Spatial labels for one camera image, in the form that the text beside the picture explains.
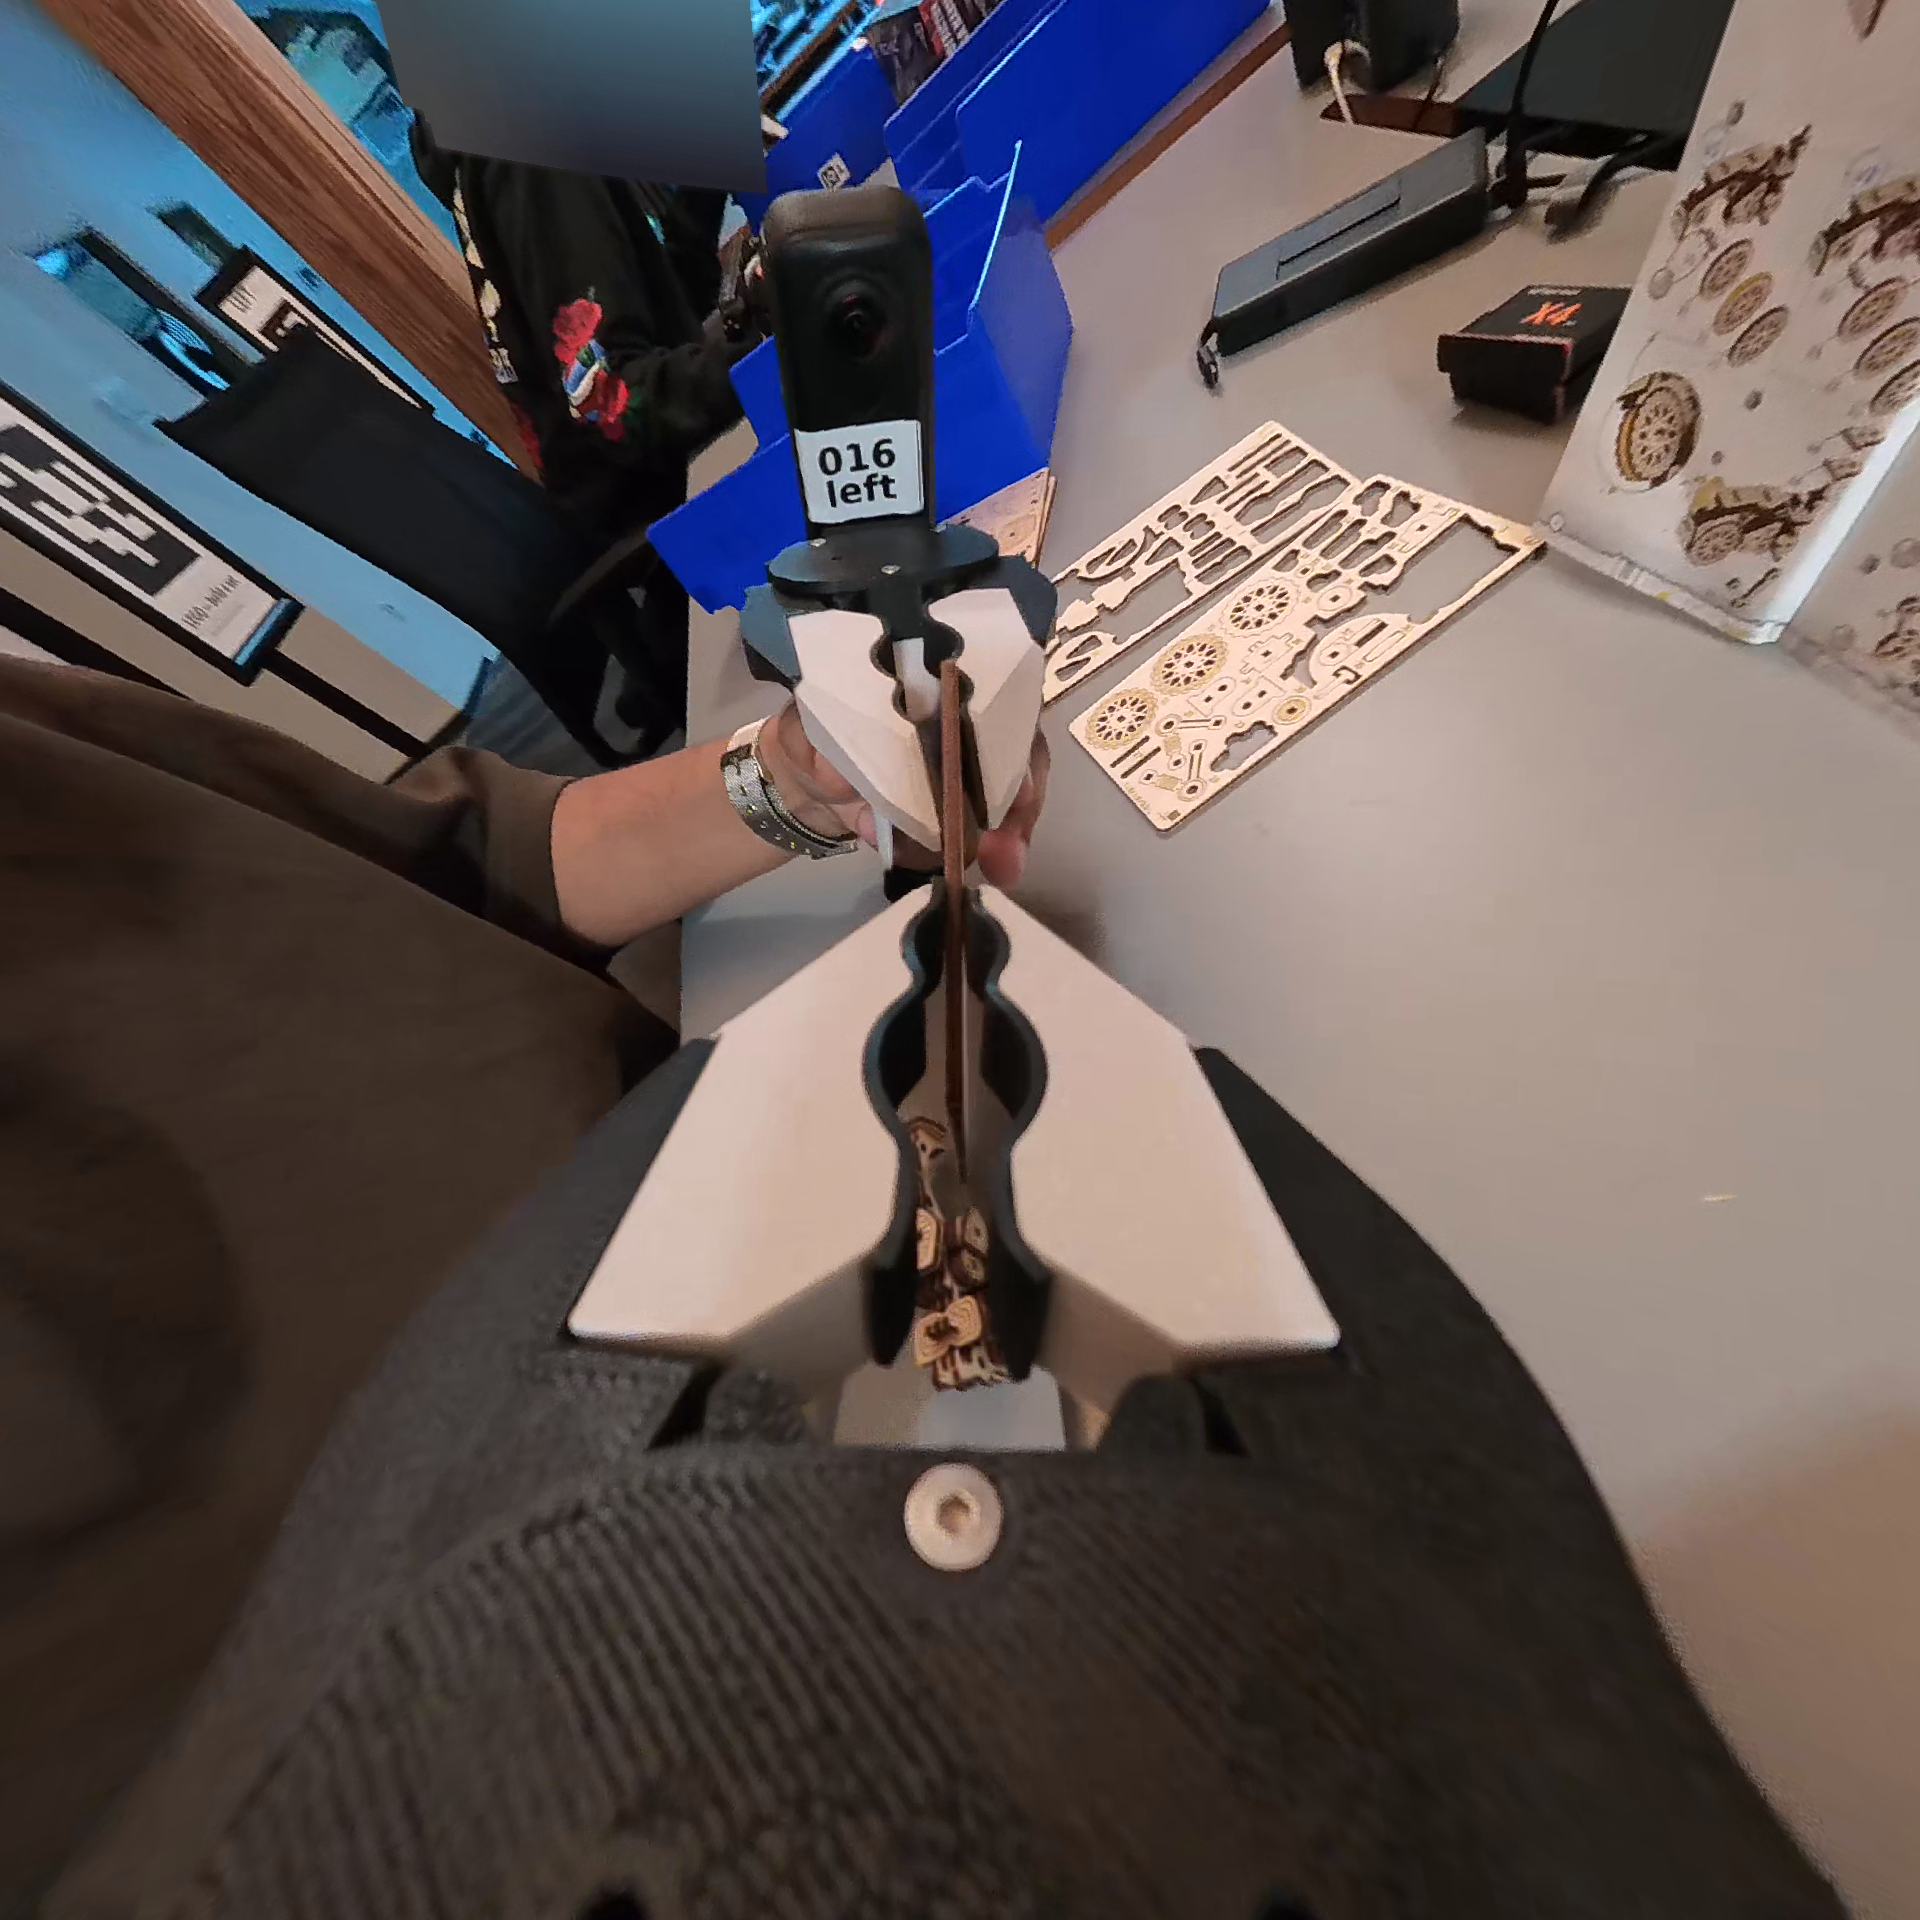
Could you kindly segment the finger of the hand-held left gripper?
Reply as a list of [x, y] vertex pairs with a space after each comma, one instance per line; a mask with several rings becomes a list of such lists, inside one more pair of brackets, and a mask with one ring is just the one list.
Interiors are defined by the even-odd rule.
[[978, 825], [1001, 827], [1029, 777], [1044, 701], [1044, 644], [1008, 588], [957, 596], [962, 742]]
[[930, 733], [905, 709], [894, 644], [869, 612], [801, 612], [788, 618], [794, 700], [810, 745], [911, 841], [943, 837], [943, 803]]

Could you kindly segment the long black case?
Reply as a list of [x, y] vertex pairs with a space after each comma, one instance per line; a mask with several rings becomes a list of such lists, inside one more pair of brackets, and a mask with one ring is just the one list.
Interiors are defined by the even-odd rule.
[[1474, 127], [1231, 259], [1194, 350], [1204, 387], [1221, 387], [1227, 358], [1474, 241], [1490, 210], [1488, 137]]

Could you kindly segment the wooden beam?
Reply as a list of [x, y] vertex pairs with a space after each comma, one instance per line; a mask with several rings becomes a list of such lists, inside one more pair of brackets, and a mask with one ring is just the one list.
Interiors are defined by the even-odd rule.
[[469, 266], [233, 2], [42, 11], [181, 137], [525, 474]]

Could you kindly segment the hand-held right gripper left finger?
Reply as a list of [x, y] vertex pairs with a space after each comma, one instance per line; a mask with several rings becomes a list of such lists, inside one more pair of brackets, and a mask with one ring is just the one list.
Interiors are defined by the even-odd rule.
[[944, 892], [921, 888], [693, 1046], [693, 1077], [566, 1317], [580, 1341], [767, 1374], [901, 1356]]

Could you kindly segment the black charging dock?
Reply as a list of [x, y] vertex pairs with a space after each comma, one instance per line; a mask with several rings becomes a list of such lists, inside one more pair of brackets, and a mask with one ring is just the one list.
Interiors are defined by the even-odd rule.
[[1346, 83], [1393, 89], [1445, 61], [1462, 24], [1461, 2], [1281, 2], [1289, 48], [1302, 89], [1330, 83], [1330, 53]]

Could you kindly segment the person's left forearm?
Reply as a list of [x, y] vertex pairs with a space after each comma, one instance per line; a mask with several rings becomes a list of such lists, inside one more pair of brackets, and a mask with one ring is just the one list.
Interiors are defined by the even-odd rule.
[[568, 935], [626, 947], [770, 869], [773, 846], [733, 803], [723, 757], [708, 739], [565, 783], [549, 852]]

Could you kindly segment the small wooden model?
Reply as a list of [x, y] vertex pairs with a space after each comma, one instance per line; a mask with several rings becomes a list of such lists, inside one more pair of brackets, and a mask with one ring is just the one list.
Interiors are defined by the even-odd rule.
[[913, 1361], [943, 1392], [1008, 1383], [989, 1300], [989, 1217], [968, 1192], [948, 1127], [911, 1116], [906, 1133], [919, 1172]]

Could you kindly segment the silver wristwatch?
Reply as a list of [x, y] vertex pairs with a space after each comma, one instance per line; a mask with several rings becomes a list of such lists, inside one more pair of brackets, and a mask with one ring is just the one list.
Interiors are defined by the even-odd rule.
[[763, 754], [763, 739], [775, 727], [779, 722], [770, 715], [754, 720], [738, 727], [723, 749], [723, 783], [740, 824], [784, 856], [829, 860], [859, 852], [859, 831], [813, 827], [786, 803]]

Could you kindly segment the framed marker poster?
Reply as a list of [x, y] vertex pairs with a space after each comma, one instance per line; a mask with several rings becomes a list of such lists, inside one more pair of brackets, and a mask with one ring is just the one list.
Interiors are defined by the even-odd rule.
[[3, 387], [3, 519], [14, 539], [238, 686], [276, 661], [305, 612], [12, 385]]

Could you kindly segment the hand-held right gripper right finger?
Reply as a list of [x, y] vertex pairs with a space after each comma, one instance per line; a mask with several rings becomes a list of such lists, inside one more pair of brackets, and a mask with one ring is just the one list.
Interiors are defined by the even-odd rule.
[[1141, 1380], [1329, 1356], [1338, 1321], [1188, 1036], [968, 892], [966, 1172], [1008, 1369], [1092, 1447]]

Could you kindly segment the grey desk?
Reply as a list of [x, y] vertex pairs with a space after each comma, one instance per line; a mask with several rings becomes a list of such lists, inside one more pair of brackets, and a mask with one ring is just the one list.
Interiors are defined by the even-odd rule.
[[[1497, 232], [1197, 375], [1218, 268], [1404, 166], [1278, 10], [1065, 234], [1043, 565], [1265, 419], [1532, 517], [1566, 425], [1461, 415], [1437, 336], [1628, 282], [1666, 189]], [[1694, 1686], [1858, 1915], [1916, 1915], [1916, 735], [1545, 552], [1159, 835], [1048, 714], [1020, 902], [1231, 1054], [1476, 1291]]]

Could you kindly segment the black office chair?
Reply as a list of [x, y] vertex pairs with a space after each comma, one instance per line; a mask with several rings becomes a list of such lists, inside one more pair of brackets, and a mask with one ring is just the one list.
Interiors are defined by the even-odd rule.
[[684, 729], [689, 600], [649, 529], [566, 511], [314, 327], [156, 429], [472, 627], [597, 763]]

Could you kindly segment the person's left hand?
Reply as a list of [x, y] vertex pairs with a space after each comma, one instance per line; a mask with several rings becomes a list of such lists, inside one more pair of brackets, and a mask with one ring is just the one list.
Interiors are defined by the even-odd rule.
[[[799, 708], [783, 708], [770, 717], [759, 733], [756, 747], [765, 773], [793, 818], [823, 835], [852, 831], [871, 848], [879, 844], [871, 803], [813, 745]], [[1001, 825], [976, 837], [972, 863], [990, 885], [1010, 889], [1025, 876], [1034, 831], [1044, 814], [1048, 779], [1051, 744], [1044, 731], [1036, 731], [1015, 802]]]

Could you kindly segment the small black box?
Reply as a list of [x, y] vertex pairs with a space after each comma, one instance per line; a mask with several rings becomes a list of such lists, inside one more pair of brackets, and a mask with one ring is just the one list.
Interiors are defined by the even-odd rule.
[[1437, 368], [1464, 406], [1557, 423], [1583, 402], [1628, 302], [1627, 285], [1525, 285], [1445, 331]]

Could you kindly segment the engraved wooden puzzle sheet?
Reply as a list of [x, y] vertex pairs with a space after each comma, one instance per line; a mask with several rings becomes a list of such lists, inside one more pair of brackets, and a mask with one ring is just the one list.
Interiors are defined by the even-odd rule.
[[976, 1106], [982, 1012], [972, 977], [968, 833], [974, 825], [966, 785], [964, 684], [959, 656], [939, 673], [939, 820], [943, 876], [943, 1108], [955, 1179], [974, 1194]]

